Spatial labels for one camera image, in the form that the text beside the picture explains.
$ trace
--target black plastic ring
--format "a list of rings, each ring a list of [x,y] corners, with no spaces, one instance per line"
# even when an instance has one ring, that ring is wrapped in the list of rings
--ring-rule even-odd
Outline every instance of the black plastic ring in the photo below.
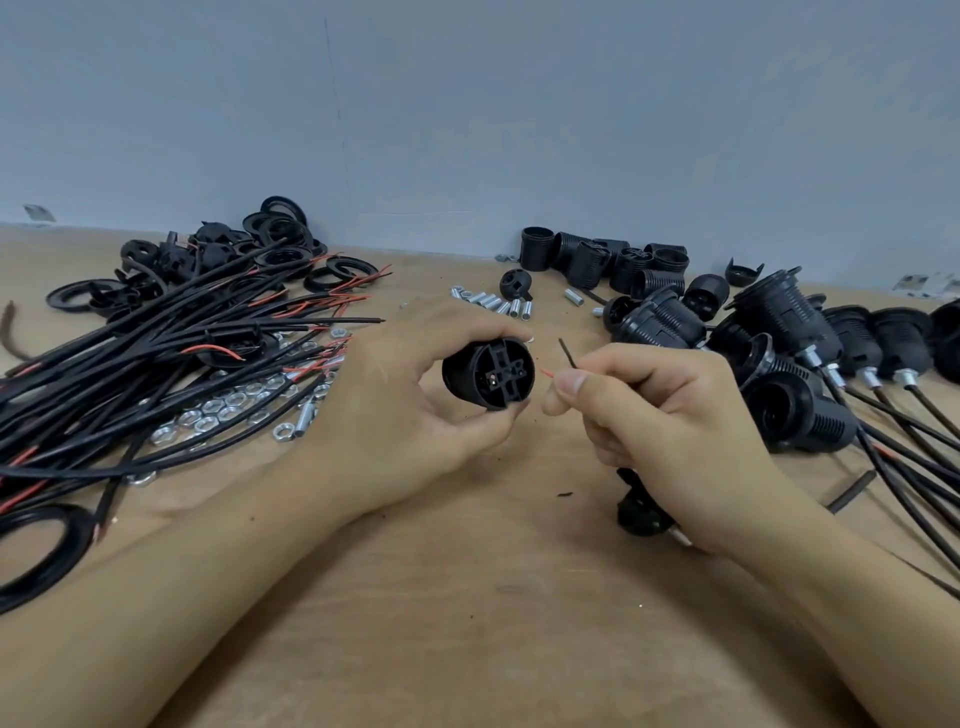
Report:
[[[90,292],[90,283],[96,286],[102,286],[107,291],[119,291],[126,288],[126,285],[115,279],[88,279],[78,280],[76,283],[67,283],[60,288],[55,288],[47,294],[47,305],[55,308],[57,311],[66,311],[67,313],[85,313],[90,310],[89,303],[70,303],[71,299],[82,296]]]
[[[350,271],[357,271],[364,276],[372,276],[374,273],[377,273],[380,270],[372,263],[368,263],[366,260],[361,260],[358,257],[350,257],[349,255],[335,255],[334,257],[329,257],[326,260],[326,267],[329,269],[330,273],[340,280],[352,280],[356,278],[356,276]]]
[[[0,615],[46,592],[77,566],[90,548],[93,516],[85,508],[70,504],[45,505],[0,517],[0,540],[25,525],[43,521],[62,522],[63,535],[39,564],[0,585]]]

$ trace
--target electrical cable bundle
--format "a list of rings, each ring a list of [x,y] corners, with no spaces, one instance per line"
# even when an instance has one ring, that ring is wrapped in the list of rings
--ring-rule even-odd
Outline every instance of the electrical cable bundle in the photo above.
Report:
[[[300,208],[285,198],[264,206],[252,247],[245,231],[218,223],[204,223],[185,247],[173,234],[156,250],[128,243],[122,263],[149,280],[147,295],[113,300],[126,305],[104,326],[0,379],[0,538],[36,521],[66,526],[46,559],[0,585],[0,614],[72,569],[103,536],[119,488],[244,442],[317,398],[348,345],[348,336],[318,337],[382,321],[344,313],[386,269],[325,247],[311,256],[318,248]],[[272,238],[277,220],[292,240]],[[320,263],[335,282],[292,297],[285,281]],[[106,485],[92,514],[60,502],[97,483]]]

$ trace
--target hex nut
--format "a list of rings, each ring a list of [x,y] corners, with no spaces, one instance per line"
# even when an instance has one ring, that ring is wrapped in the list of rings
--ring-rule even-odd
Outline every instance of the hex nut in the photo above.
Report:
[[[154,480],[156,480],[156,471],[123,476],[124,485],[129,485],[133,488],[142,488],[143,486],[153,482]]]
[[[242,407],[247,403],[249,397],[243,392],[231,392],[226,397],[224,397],[224,404],[227,407]]]
[[[207,400],[200,409],[205,415],[215,415],[225,404],[223,400]]]
[[[294,439],[297,426],[293,423],[280,423],[274,427],[274,439],[279,443],[286,443]]]
[[[177,439],[177,428],[169,425],[158,427],[150,436],[150,442],[154,445],[166,445]]]
[[[177,417],[177,424],[184,427],[189,427],[197,422],[204,415],[199,409],[187,409],[180,413],[180,416]]]
[[[217,413],[217,419],[222,423],[228,423],[230,420],[236,420],[243,412],[243,407],[227,406]]]
[[[206,417],[201,417],[197,422],[195,422],[193,424],[193,428],[197,432],[209,432],[219,424],[220,420],[213,415],[207,415]]]

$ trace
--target black wire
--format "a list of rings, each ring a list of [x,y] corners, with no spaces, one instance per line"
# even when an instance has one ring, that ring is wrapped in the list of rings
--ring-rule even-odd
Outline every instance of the black wire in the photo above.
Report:
[[[953,420],[941,412],[940,408],[937,407],[936,404],[930,401],[926,395],[920,391],[920,387],[918,387],[916,384],[911,384],[903,389],[916,397],[917,401],[926,407],[926,410],[935,418],[937,418],[937,422],[946,427],[948,432],[953,435],[953,437],[960,439],[960,428],[958,428],[957,425],[953,423]]]

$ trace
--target wooden table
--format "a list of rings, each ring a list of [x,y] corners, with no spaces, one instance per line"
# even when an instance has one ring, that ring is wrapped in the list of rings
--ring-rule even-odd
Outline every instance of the wooden table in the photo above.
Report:
[[[20,305],[15,338],[29,352],[102,323],[43,302],[56,285],[108,276],[126,239],[89,233],[78,241],[77,235],[0,232],[0,291]],[[393,263],[395,274],[376,285],[373,300],[351,310],[387,318],[401,303],[445,295],[457,283],[495,291],[509,267],[354,253]],[[574,307],[563,289],[559,274],[534,274],[530,349],[548,369],[564,365],[558,336],[574,355],[609,341],[589,306]],[[830,305],[905,303],[806,287],[819,290]],[[534,400],[546,385],[541,377]],[[436,371],[424,386],[451,417],[471,412],[443,391]],[[951,385],[929,374],[924,386],[960,418]],[[928,420],[909,396],[890,389],[898,406]],[[862,415],[886,426],[869,410]],[[77,572],[287,447],[267,434],[131,489],[108,537]],[[318,451],[318,471],[335,454]],[[869,467],[853,448],[781,455],[777,462],[821,500]],[[156,725],[870,724],[818,646],[745,572],[672,539],[638,539],[620,530],[615,505],[624,490],[593,458],[579,418],[546,418],[531,407],[505,445],[422,496],[353,523],[302,562],[230,632]],[[94,503],[96,491],[79,500]],[[557,497],[568,491],[572,497]],[[950,579],[879,480],[839,518]],[[0,546],[0,580],[36,559],[54,536],[37,527]]]

